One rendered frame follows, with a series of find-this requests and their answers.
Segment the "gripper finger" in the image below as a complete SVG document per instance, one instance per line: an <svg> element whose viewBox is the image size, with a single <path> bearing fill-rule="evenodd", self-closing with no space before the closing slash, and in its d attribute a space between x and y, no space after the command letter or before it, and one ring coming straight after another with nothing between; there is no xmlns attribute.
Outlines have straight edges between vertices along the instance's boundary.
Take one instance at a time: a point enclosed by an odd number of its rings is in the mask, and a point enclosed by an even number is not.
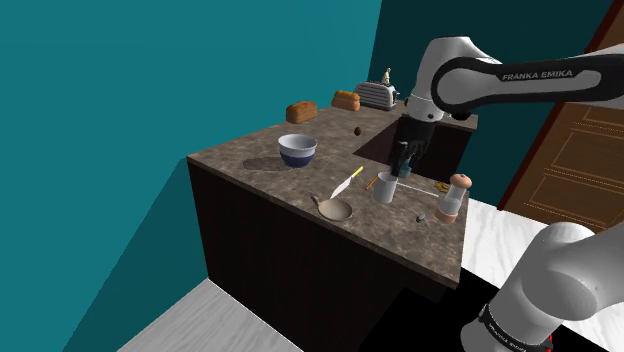
<svg viewBox="0 0 624 352"><path fill-rule="evenodd" d="M415 141L410 149L409 155L409 167L412 170L416 170L418 164L423 157L423 155L427 151L427 142L426 141Z"/></svg>
<svg viewBox="0 0 624 352"><path fill-rule="evenodd" d="M404 163L405 153L408 149L407 141L396 141L391 151L391 168L390 174L394 177L399 176L400 169Z"/></svg>

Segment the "white cup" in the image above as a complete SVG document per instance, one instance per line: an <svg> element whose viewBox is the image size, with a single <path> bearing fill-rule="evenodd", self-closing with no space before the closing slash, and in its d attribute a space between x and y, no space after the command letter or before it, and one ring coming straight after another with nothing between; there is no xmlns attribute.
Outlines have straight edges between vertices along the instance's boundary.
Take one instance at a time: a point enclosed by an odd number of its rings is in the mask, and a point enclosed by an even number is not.
<svg viewBox="0 0 624 352"><path fill-rule="evenodd" d="M397 186L397 178L390 172L380 172L373 184L373 199L382 204L389 204Z"/></svg>

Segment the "thin white stick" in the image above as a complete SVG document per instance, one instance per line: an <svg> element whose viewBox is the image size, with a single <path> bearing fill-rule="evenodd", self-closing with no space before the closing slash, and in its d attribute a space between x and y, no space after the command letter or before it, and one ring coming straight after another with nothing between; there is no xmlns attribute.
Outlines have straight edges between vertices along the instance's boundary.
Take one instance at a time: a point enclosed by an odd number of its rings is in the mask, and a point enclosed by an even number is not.
<svg viewBox="0 0 624 352"><path fill-rule="evenodd" d="M410 189L410 190L413 190L413 191L420 192L422 194L426 194L426 195L429 195L429 196L433 196L433 197L439 198L439 195L436 194L436 193L425 191L425 190L422 190L422 189L419 189L419 188L416 188L416 187L413 187L413 186L410 186L410 185L406 185L406 184L403 184L403 183L400 183L400 182L397 182L397 186L401 186L401 187L404 187L404 188L407 188L407 189Z"/></svg>

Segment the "silver toaster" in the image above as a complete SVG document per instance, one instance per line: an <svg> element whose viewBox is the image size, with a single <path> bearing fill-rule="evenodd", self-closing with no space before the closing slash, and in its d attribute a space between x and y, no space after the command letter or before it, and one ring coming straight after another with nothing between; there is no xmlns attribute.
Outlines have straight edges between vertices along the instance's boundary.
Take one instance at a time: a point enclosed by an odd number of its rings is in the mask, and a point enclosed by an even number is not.
<svg viewBox="0 0 624 352"><path fill-rule="evenodd" d="M354 92L359 96L361 105L386 111L396 106L400 95L392 85L372 81L357 84Z"/></svg>

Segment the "clear and wooden pepper grinder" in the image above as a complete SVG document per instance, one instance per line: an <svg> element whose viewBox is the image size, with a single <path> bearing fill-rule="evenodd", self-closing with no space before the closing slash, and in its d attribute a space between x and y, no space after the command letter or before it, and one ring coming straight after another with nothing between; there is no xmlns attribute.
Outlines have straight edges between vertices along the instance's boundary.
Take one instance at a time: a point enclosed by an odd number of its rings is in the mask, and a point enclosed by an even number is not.
<svg viewBox="0 0 624 352"><path fill-rule="evenodd" d="M465 174L452 175L449 190L436 209L436 218L442 223L453 224L461 208L463 197L471 186L472 180Z"/></svg>

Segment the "brown bread loaf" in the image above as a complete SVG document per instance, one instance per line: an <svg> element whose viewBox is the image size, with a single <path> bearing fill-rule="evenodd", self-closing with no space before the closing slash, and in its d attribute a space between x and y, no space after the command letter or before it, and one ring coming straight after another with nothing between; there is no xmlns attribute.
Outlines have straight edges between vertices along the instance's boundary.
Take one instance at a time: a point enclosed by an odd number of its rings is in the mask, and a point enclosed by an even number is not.
<svg viewBox="0 0 624 352"><path fill-rule="evenodd" d="M331 105L340 109L357 112L360 110L360 96L354 92L338 90L334 93Z"/></svg>
<svg viewBox="0 0 624 352"><path fill-rule="evenodd" d="M317 116L317 105L313 101L299 101L286 108L286 121L300 124Z"/></svg>

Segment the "small beige pan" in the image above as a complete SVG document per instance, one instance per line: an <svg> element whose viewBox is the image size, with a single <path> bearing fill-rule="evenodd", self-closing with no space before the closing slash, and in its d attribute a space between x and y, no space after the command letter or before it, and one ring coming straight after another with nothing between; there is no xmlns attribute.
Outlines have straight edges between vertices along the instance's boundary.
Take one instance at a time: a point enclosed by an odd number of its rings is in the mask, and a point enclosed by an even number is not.
<svg viewBox="0 0 624 352"><path fill-rule="evenodd" d="M317 196L311 196L318 212L331 221L345 221L353 215L353 208L349 203L340 199L320 200Z"/></svg>

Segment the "white and blue bowl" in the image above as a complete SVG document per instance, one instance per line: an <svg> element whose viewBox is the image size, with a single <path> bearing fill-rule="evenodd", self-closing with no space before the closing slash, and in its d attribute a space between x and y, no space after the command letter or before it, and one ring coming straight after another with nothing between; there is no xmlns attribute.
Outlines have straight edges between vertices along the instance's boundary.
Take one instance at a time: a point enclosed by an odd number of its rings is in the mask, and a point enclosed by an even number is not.
<svg viewBox="0 0 624 352"><path fill-rule="evenodd" d="M279 152L284 164L291 168L306 167L313 159L318 142L302 134L287 134L278 138Z"/></svg>

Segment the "dark kitchen counter cabinet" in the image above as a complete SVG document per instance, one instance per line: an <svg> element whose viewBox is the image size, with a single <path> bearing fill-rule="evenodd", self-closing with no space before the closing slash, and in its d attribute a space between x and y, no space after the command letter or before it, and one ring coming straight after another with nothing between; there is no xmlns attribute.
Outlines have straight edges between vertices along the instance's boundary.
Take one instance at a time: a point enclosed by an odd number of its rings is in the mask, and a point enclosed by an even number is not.
<svg viewBox="0 0 624 352"><path fill-rule="evenodd" d="M304 352L357 352L403 289L435 302L459 283L465 213L444 224L436 197L398 186L381 204L365 190L384 165L359 150L384 151L399 116L326 107L187 158L209 279ZM306 167L281 159L287 134L317 140ZM360 166L334 198L353 215L324 218L311 196L330 199Z"/></svg>

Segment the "brown wooden door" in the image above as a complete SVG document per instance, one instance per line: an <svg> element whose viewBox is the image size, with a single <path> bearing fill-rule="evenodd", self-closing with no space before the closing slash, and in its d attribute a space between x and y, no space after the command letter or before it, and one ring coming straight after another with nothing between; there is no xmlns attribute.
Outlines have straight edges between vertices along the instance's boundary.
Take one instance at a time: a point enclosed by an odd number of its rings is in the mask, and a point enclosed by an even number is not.
<svg viewBox="0 0 624 352"><path fill-rule="evenodd" d="M624 221L624 110L556 105L498 208L596 233Z"/></svg>

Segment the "yellow handled knife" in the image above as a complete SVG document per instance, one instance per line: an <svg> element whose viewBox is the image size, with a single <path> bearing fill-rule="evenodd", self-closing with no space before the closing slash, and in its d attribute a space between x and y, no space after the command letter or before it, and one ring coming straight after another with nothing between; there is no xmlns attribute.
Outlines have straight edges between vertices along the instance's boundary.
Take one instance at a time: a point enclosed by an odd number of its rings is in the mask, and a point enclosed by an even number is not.
<svg viewBox="0 0 624 352"><path fill-rule="evenodd" d="M345 190L351 183L354 177L356 177L362 170L363 166L360 166L354 173L352 173L348 178L346 178L341 184L339 184L332 192L330 199L334 199L337 197L343 190Z"/></svg>

